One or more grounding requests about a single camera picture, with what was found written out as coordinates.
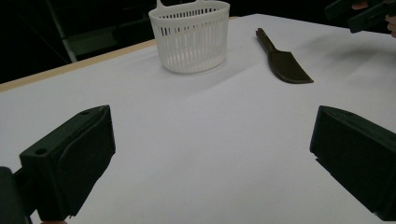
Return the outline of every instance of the white surface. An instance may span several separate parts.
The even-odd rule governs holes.
[[[277,79],[258,27],[315,82]],[[117,153],[70,224],[383,223],[309,152],[319,105],[396,131],[396,40],[252,15],[227,59],[176,75],[156,47],[0,94],[0,164],[77,112],[110,105]]]

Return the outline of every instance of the dark background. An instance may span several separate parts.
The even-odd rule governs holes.
[[[155,8],[155,0],[49,0],[65,35],[77,35],[107,26],[117,26],[113,32],[118,45],[83,55],[83,60],[110,50],[153,38],[149,21],[142,14]],[[163,0],[163,4],[191,2],[191,0]],[[357,14],[350,10],[327,21],[324,8],[330,0],[253,1],[225,0],[231,4],[230,16],[261,13],[300,21],[347,27],[347,19]],[[141,20],[133,26],[119,27],[123,22]],[[0,83],[50,70],[70,62],[57,31],[46,0],[0,0]],[[385,22],[368,31],[388,33]]]

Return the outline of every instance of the black robotic device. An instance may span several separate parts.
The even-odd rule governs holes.
[[[115,153],[109,105],[73,118],[27,148],[15,174],[0,167],[0,223],[75,216]]]
[[[328,20],[332,20],[351,9],[352,4],[360,3],[363,0],[337,0],[325,8]],[[347,21],[352,34],[366,30],[385,20],[386,15],[396,16],[396,0],[368,0],[368,8],[362,13],[355,15]]]
[[[368,210],[384,221],[396,220],[396,133],[322,105],[310,151]]]

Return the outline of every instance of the white table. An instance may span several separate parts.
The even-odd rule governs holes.
[[[255,31],[315,82],[276,78]],[[0,93],[0,164],[79,111],[110,105],[117,152],[69,224],[383,223],[316,161],[320,105],[396,131],[390,35],[251,15],[230,21],[227,59],[178,75],[155,46]],[[39,223],[33,215],[34,223]]]

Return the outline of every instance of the basket handle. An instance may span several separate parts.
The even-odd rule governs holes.
[[[205,0],[195,0],[195,2],[204,2]],[[157,0],[157,7],[164,8],[165,6],[161,2],[161,0]]]
[[[157,0],[157,8],[164,8],[165,6],[161,2],[161,0]]]

